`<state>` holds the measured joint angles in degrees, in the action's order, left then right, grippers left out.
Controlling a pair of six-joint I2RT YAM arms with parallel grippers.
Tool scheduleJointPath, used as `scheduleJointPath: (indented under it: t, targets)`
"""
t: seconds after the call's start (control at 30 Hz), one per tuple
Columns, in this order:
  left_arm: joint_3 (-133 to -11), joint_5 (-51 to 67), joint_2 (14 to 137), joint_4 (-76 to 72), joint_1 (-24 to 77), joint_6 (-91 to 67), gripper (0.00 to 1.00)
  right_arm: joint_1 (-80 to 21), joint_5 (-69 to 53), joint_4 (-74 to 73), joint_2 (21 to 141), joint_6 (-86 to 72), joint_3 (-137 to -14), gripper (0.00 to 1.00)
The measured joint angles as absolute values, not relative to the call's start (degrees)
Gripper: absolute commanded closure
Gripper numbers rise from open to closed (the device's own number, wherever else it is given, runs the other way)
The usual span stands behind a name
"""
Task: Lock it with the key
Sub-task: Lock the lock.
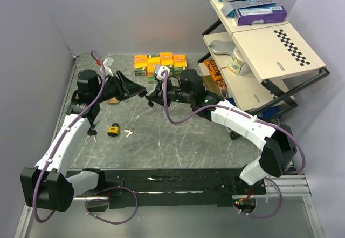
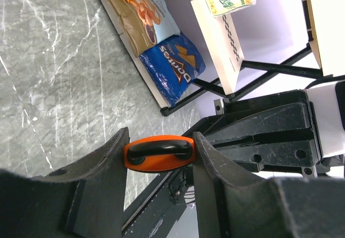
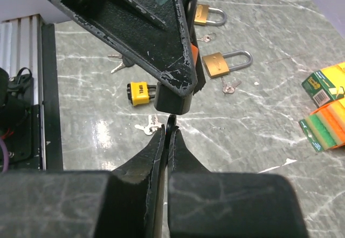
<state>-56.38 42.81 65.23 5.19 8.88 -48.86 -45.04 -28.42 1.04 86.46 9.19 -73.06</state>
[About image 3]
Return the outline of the yellow padlock silver keys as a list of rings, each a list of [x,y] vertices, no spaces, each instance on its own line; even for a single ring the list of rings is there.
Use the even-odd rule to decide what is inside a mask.
[[[138,130],[143,131],[145,135],[152,135],[159,128],[161,128],[161,125],[162,124],[158,121],[157,115],[149,115],[148,124],[146,126],[136,124],[134,127]]]

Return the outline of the black headed keys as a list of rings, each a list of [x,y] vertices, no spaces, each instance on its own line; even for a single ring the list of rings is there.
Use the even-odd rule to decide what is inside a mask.
[[[121,60],[121,63],[117,67],[115,67],[111,70],[111,74],[114,74],[119,70],[122,70],[122,69],[127,68],[127,67],[132,67],[135,65],[135,63],[132,60],[130,60],[129,58],[127,58],[123,55],[107,55],[107,57],[108,58],[116,58],[116,59]]]

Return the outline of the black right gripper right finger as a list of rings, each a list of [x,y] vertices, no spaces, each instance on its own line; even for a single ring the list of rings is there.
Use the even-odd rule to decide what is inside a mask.
[[[283,176],[211,172],[188,150],[180,129],[169,141],[171,237],[308,237],[299,200]]]

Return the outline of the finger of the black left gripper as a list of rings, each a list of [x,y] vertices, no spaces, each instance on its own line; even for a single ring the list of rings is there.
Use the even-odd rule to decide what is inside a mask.
[[[173,93],[198,89],[187,0],[48,0]]]
[[[206,83],[202,60],[199,53],[197,37],[195,33],[195,27],[194,27],[194,20],[195,20],[195,15],[197,11],[197,1],[198,0],[183,0],[184,11],[185,11],[187,26],[188,26],[188,31],[189,31],[190,41],[191,41],[191,47],[192,47],[192,55],[193,55],[193,59],[195,63],[196,76],[197,76],[197,84],[194,88],[194,94],[201,91]]]

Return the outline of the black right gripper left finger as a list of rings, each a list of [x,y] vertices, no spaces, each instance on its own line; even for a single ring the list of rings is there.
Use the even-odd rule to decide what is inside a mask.
[[[165,130],[114,171],[1,175],[1,237],[161,237]]]

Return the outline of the silver key ring keys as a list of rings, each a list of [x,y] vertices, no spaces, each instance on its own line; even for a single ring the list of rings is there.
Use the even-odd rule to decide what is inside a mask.
[[[223,86],[222,92],[224,94],[234,94],[237,86],[239,86],[242,83],[240,80],[238,80],[232,84],[228,84],[225,81],[224,77],[221,77],[221,80],[222,80],[222,86]]]

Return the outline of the orange padlock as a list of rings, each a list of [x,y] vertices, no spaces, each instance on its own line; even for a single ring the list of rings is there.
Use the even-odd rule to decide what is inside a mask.
[[[192,40],[192,35],[194,34],[194,17],[197,9],[196,6],[197,0],[186,0],[184,6],[190,40]],[[180,97],[162,83],[157,83],[154,99],[154,107],[157,111],[175,115],[183,115],[190,110],[191,100],[192,93],[190,93],[188,96]]]

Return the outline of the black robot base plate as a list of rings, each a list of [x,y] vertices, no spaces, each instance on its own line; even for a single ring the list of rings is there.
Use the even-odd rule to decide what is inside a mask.
[[[1,172],[14,169],[61,170],[56,38],[42,22],[43,101],[33,104],[33,76],[21,68],[10,77],[1,68]]]

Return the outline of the large brass padlock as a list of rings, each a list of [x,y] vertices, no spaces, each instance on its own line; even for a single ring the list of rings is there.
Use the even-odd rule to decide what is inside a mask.
[[[247,58],[247,61],[239,65],[229,66],[226,62],[226,59],[236,56],[245,56]],[[202,62],[206,68],[209,77],[217,78],[224,76],[230,73],[231,71],[238,71],[251,66],[253,63],[253,56],[245,50],[237,50],[224,54],[217,52],[211,55],[203,56]]]

